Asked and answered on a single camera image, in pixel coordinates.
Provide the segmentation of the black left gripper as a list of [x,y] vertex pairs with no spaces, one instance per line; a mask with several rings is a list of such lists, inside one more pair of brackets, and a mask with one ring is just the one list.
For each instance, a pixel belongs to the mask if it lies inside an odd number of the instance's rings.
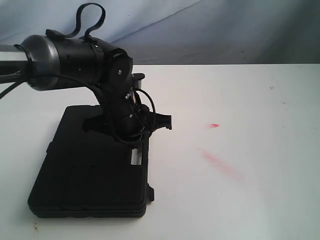
[[172,129],[172,116],[151,111],[140,100],[100,101],[102,113],[84,119],[84,131],[111,136],[117,142],[133,145],[161,128]]

